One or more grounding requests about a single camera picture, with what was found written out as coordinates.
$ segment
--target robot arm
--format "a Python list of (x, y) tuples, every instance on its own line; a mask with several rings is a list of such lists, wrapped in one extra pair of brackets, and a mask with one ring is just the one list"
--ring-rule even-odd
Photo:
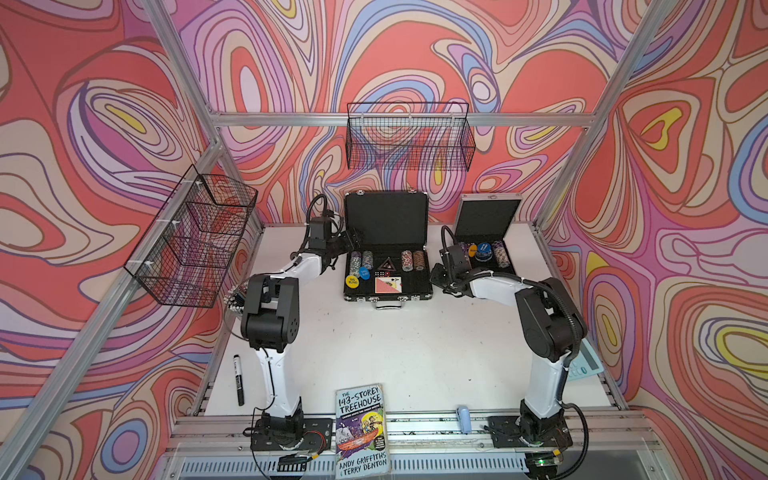
[[(450, 233), (443, 227), (443, 233)], [(568, 366), (578, 355), (587, 326), (562, 282), (534, 282), (508, 273), (474, 269), (458, 244), (440, 251), (430, 281), (453, 296), (473, 296), (516, 306), (525, 342), (535, 354), (531, 379), (520, 405), (519, 435), (536, 446), (552, 439), (564, 426), (562, 395)]]
[(240, 315), (240, 335), (255, 349), (266, 385), (269, 405), (262, 410), (264, 435), (289, 448), (303, 437), (303, 411), (299, 390), (286, 375), (289, 345), (299, 332), (300, 287), (314, 280), (353, 249), (353, 238), (341, 232), (335, 214), (323, 205), (323, 214), (310, 218), (318, 195), (307, 209), (306, 234), (291, 262), (280, 272), (253, 275), (227, 296), (227, 306)]

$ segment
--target swirly pattern wall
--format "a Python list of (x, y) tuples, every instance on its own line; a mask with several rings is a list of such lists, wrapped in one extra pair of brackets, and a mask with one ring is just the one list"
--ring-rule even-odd
[(768, 4), (680, 2), (547, 230), (682, 478), (768, 478)]
[(207, 146), (136, 5), (75, 3), (0, 3), (0, 441)]
[[(346, 111), (349, 101), (466, 100), (475, 112), (589, 112), (645, 12), (644, 1), (221, 0), (173, 15), (215, 111)], [(478, 127), (469, 172), (350, 172), (344, 128), (232, 127), (227, 146), (258, 209), (302, 221), (323, 192), (428, 191), (433, 221), (462, 193), (520, 192), (530, 220), (575, 138), (562, 127)]]
[(464, 98), (473, 111), (591, 111), (645, 2), (220, 0), (174, 22), (218, 111), (346, 111)]
[(257, 209), (266, 223), (300, 223), (309, 200), (323, 192), (338, 211), (345, 193), (405, 190), (429, 194), (429, 219), (452, 223), (462, 193), (519, 192), (518, 218), (530, 220), (544, 201), (579, 130), (569, 127), (478, 127), (492, 130), (467, 171), (350, 171), (346, 128), (230, 127), (224, 139), (245, 181), (261, 192)]
[[(140, 2), (0, 2), (0, 441), (206, 146)], [(146, 478), (220, 314), (137, 295), (25, 478)]]

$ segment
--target white tabletop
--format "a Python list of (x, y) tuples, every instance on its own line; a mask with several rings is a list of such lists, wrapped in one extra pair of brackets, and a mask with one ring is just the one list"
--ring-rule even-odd
[[(268, 227), (253, 273), (277, 271), (301, 243), (304, 227)], [(518, 275), (551, 276), (527, 223), (513, 223), (504, 237)], [(440, 226), (427, 237), (429, 259), (439, 262)], [(289, 346), (286, 371), (300, 387), (305, 413), (334, 412), (337, 389), (383, 384), (389, 412), (516, 409), (525, 396), (531, 350), (515, 308), (491, 300), (454, 298), (435, 288), (431, 300), (401, 310), (374, 310), (342, 297), (346, 259), (300, 291), (300, 328)], [(234, 326), (240, 331), (239, 323)], [(245, 405), (237, 405), (232, 357), (243, 365)], [(206, 415), (250, 415), (266, 406), (256, 353), (231, 337)], [(597, 376), (568, 382), (564, 401), (609, 406)]]

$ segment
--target marker pen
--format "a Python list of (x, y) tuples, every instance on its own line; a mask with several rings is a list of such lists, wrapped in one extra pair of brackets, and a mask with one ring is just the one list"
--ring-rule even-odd
[(243, 391), (243, 367), (240, 366), (240, 356), (235, 355), (235, 385), (237, 386), (237, 405), (245, 405), (245, 392)]

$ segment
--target wire mesh basket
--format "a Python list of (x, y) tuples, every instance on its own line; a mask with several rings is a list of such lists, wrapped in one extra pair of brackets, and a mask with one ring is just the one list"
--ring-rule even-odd
[(469, 104), (352, 102), (347, 104), (350, 170), (469, 170), (475, 137)]
[(161, 305), (211, 308), (257, 194), (226, 175), (198, 174), (158, 241), (131, 274)]

